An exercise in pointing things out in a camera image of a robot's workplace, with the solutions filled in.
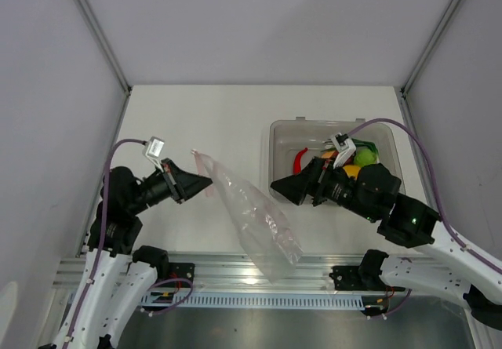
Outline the yellow lemon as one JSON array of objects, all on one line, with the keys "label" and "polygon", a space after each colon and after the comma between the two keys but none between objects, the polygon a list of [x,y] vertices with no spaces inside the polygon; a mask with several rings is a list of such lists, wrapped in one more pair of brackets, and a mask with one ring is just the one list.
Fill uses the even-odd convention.
[{"label": "yellow lemon", "polygon": [[352,178],[354,180],[358,179],[358,175],[359,175],[361,169],[362,168],[360,166],[353,165],[353,164],[343,166],[343,171],[345,171],[345,173],[347,174],[347,176],[349,178]]}]

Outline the right aluminium frame post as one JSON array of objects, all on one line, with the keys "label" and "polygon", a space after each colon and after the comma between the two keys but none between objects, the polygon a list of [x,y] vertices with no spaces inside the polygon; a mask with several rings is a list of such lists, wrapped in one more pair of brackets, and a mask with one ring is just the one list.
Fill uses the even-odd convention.
[{"label": "right aluminium frame post", "polygon": [[446,3],[446,7],[442,10],[436,25],[428,36],[424,47],[420,51],[417,60],[413,64],[413,67],[407,74],[406,80],[400,88],[400,93],[404,98],[409,95],[411,89],[424,71],[424,68],[427,66],[427,63],[431,59],[435,49],[438,47],[450,25],[453,23],[453,20],[464,1],[465,0],[448,0]]}]

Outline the grey translucent plastic bin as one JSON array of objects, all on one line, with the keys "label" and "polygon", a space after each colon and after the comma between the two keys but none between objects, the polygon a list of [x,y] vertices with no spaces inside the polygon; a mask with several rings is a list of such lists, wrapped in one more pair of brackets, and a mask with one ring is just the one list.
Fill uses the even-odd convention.
[{"label": "grey translucent plastic bin", "polygon": [[394,138],[387,126],[382,129],[371,129],[368,124],[356,125],[353,122],[306,120],[275,122],[271,126],[270,137],[271,195],[282,202],[294,205],[275,193],[270,188],[271,183],[294,175],[293,160],[305,147],[308,148],[308,152],[302,157],[302,169],[314,157],[320,158],[325,142],[333,144],[329,138],[338,133],[347,134],[351,139],[374,142],[379,151],[377,164],[362,167],[358,179],[355,180],[354,197],[347,209],[371,219],[389,213],[395,203],[403,200],[405,192],[402,186],[403,179],[399,173]]}]

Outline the clear zip top bag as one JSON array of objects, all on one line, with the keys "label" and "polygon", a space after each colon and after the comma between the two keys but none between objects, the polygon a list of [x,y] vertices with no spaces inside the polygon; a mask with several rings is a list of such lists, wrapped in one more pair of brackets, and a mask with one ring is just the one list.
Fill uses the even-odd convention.
[{"label": "clear zip top bag", "polygon": [[201,175],[213,182],[239,244],[272,283],[290,276],[304,251],[286,215],[250,181],[207,154],[193,150]]}]

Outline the red chili pepper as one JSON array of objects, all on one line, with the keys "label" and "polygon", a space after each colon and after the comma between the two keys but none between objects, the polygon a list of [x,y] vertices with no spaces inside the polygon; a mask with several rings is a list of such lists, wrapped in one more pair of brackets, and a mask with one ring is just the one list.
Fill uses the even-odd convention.
[{"label": "red chili pepper", "polygon": [[293,160],[293,174],[299,174],[302,171],[302,157],[304,156],[305,153],[308,152],[308,148],[305,147],[304,149],[300,150],[294,160]]}]

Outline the aluminium frame post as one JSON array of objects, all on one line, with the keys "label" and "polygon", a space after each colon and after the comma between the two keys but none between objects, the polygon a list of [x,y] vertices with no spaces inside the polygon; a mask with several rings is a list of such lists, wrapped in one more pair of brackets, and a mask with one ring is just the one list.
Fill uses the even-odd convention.
[{"label": "aluminium frame post", "polygon": [[94,42],[96,43],[97,48],[101,52],[105,62],[110,68],[112,74],[114,75],[117,83],[121,87],[121,90],[128,96],[132,89],[129,84],[127,77],[122,70],[118,62],[118,58],[115,55],[114,50],[112,49],[111,43],[109,42],[105,32],[100,24],[100,21],[93,10],[93,7],[89,0],[73,0],[78,11],[81,14],[82,19],[87,26],[89,33],[93,37]]},{"label": "aluminium frame post", "polygon": [[427,66],[427,63],[431,59],[435,49],[438,47],[450,25],[453,23],[453,20],[464,1],[465,0],[448,0],[446,3],[446,7],[442,10],[436,25],[428,36],[424,47],[420,51],[417,60],[413,64],[413,67],[407,74],[406,80],[400,88],[400,93],[404,98],[409,95],[411,89],[424,71],[424,68]]}]

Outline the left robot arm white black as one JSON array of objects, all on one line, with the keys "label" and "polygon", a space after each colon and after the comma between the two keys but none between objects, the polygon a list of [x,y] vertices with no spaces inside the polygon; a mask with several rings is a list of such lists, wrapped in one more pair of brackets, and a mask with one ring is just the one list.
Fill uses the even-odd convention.
[{"label": "left robot arm white black", "polygon": [[166,200],[182,204],[212,185],[207,176],[180,169],[172,160],[140,179],[125,166],[110,170],[101,189],[85,255],[85,269],[74,301],[47,348],[116,348],[140,299],[177,278],[164,249],[134,243],[143,227],[139,215]]}]

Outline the green round vegetable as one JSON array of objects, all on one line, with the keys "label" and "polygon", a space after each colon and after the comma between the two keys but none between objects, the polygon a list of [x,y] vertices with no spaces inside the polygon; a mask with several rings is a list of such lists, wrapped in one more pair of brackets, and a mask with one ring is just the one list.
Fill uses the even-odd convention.
[{"label": "green round vegetable", "polygon": [[354,165],[361,168],[367,165],[375,165],[378,162],[378,155],[366,147],[359,148],[354,156]]}]

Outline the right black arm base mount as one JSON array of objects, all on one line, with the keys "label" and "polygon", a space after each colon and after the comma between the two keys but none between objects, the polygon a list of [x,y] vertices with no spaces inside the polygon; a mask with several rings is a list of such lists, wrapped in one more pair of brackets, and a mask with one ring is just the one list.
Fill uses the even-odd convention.
[{"label": "right black arm base mount", "polygon": [[333,266],[329,277],[337,291],[404,292],[401,286],[389,285],[380,279],[381,269],[363,266]]}]

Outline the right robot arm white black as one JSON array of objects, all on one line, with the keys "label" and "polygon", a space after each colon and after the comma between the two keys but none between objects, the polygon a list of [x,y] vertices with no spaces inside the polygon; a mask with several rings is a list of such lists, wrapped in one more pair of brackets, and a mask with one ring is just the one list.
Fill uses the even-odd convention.
[{"label": "right robot arm white black", "polygon": [[300,173],[271,183],[271,189],[295,205],[306,197],[314,206],[331,201],[378,225],[389,242],[415,249],[443,263],[444,267],[417,264],[403,257],[370,249],[357,267],[344,271],[333,267],[330,277],[337,290],[420,290],[470,311],[471,316],[493,329],[501,328],[501,275],[487,262],[469,254],[469,246],[454,238],[438,212],[400,193],[401,180],[381,164],[361,168],[349,176],[333,161],[313,158]]}]

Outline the green onion stalks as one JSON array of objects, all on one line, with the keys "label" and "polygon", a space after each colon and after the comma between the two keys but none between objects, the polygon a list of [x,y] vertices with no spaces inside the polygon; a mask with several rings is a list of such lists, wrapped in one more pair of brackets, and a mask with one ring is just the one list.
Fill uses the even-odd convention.
[{"label": "green onion stalks", "polygon": [[[359,139],[355,139],[355,138],[353,138],[352,141],[354,142],[354,144],[357,148],[365,147],[365,148],[371,150],[375,155],[379,154],[377,146],[375,145],[374,142],[366,141],[366,140],[359,140]],[[335,150],[336,150],[336,148],[331,143],[325,142],[325,146],[322,149],[322,152],[335,151]]]}]

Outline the left aluminium frame post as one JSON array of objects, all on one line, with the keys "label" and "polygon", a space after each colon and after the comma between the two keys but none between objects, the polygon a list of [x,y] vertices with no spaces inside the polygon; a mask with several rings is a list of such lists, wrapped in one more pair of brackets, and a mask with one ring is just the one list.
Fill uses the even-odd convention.
[{"label": "left aluminium frame post", "polygon": [[89,0],[73,0],[78,11],[81,14],[82,19],[87,26],[89,33],[93,37],[94,42],[96,43],[97,48],[101,52],[105,62],[110,68],[112,74],[114,75],[117,83],[121,87],[121,90],[128,96],[132,89],[129,84],[127,77],[122,70],[118,62],[118,58],[115,55],[114,50],[112,49],[111,43],[109,42],[105,32],[100,24],[100,21],[93,10],[93,7]]}]

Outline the aluminium rail beam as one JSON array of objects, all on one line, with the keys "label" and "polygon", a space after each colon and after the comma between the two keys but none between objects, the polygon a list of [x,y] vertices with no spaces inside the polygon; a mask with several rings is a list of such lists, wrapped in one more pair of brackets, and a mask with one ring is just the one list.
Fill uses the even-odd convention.
[{"label": "aluminium rail beam", "polygon": [[279,281],[269,282],[247,256],[242,254],[170,253],[172,263],[195,265],[195,289],[217,293],[332,293],[329,277],[335,265],[355,266],[361,255],[303,256],[295,271]]}]

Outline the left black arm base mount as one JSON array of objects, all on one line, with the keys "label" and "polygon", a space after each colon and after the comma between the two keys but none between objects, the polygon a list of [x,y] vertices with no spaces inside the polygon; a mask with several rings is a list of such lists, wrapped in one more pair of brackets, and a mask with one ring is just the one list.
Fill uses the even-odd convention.
[{"label": "left black arm base mount", "polygon": [[[194,263],[171,263],[169,265],[168,279],[172,280],[174,278],[186,278],[191,282],[195,278],[195,264]],[[174,292],[180,291],[182,288],[187,288],[185,282],[172,282],[169,283],[173,285]]]}]

